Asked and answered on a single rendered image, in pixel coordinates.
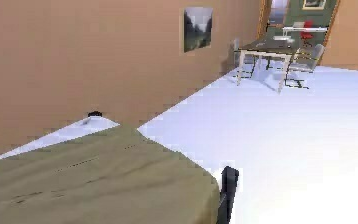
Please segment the framed dark landscape picture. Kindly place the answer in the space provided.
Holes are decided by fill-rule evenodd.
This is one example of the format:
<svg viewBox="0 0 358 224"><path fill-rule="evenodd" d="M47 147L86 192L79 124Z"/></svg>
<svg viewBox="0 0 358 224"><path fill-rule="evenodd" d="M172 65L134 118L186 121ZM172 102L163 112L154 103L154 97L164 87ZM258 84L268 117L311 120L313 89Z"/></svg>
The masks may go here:
<svg viewBox="0 0 358 224"><path fill-rule="evenodd" d="M213 9L186 7L183 12L183 51L189 52L211 44Z"/></svg>

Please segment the dark top dining table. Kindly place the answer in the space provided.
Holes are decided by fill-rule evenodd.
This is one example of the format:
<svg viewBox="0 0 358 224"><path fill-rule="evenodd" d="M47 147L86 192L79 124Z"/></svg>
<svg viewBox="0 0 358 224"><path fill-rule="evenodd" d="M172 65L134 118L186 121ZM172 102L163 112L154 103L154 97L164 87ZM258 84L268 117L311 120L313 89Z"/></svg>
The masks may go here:
<svg viewBox="0 0 358 224"><path fill-rule="evenodd" d="M288 66L290 65L294 54L297 49L293 48L287 41L275 41L274 39L258 39L254 42L244 45L237 49L237 52L240 53L239 64L240 74L237 75L237 84L240 84L243 77L243 66L245 64L246 56L252 56L253 58L267 58L271 60L272 58L280 58L283 60L282 76L279 81L279 87L277 92L280 93L285 86L284 80L287 75Z"/></svg>

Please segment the window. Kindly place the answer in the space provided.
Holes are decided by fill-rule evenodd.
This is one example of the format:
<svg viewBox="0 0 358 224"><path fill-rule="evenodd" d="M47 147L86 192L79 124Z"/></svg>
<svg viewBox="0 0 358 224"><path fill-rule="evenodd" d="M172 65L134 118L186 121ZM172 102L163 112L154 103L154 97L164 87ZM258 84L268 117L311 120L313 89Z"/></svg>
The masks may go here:
<svg viewBox="0 0 358 224"><path fill-rule="evenodd" d="M284 23L288 11L289 0L271 0L269 24L281 25Z"/></svg>

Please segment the white desk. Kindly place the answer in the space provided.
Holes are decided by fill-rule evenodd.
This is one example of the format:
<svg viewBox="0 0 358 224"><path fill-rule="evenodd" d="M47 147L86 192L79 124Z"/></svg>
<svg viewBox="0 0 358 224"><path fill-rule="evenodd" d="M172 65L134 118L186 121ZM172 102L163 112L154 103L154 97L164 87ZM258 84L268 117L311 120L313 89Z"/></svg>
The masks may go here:
<svg viewBox="0 0 358 224"><path fill-rule="evenodd" d="M282 28L282 36L287 36L289 32L318 32L323 33L327 32L327 27L312 27L312 28L294 28L294 27L283 27Z"/></svg>

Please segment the gold framed wall picture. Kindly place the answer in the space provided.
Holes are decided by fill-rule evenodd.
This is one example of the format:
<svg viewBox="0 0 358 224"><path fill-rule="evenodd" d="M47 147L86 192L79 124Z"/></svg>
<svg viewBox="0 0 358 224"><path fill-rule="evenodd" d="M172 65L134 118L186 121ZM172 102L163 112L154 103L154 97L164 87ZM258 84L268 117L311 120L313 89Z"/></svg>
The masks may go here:
<svg viewBox="0 0 358 224"><path fill-rule="evenodd" d="M303 10L323 10L326 0L303 0Z"/></svg>

